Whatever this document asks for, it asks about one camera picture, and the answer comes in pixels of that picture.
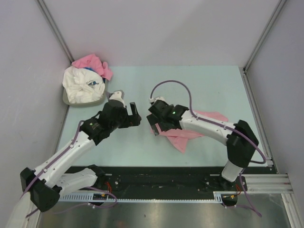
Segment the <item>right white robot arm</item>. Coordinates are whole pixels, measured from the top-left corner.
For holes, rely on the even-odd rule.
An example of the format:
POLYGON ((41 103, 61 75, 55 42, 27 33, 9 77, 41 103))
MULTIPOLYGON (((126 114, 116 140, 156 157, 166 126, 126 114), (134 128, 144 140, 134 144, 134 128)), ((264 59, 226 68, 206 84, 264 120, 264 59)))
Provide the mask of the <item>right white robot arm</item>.
POLYGON ((219 178, 223 190, 231 190, 241 171, 248 167, 257 150, 258 140, 247 122, 219 121, 195 113, 182 105, 167 104, 162 97, 151 98, 147 120, 155 135, 184 130, 210 137, 227 147, 228 161, 219 178))

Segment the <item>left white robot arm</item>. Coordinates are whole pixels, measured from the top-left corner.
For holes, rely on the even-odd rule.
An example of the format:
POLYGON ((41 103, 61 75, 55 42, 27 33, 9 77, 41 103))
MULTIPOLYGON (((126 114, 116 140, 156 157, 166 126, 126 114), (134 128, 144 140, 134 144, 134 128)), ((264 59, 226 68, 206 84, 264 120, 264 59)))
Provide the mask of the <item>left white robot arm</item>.
POLYGON ((64 191, 59 179, 83 154, 114 130, 140 125, 142 118, 136 104, 132 102, 130 107, 132 113, 128 114, 121 101, 109 100, 96 115, 79 122, 75 136, 64 148, 35 169, 25 168, 20 173, 23 193, 30 194, 30 200, 38 210, 45 212, 56 205, 64 191))

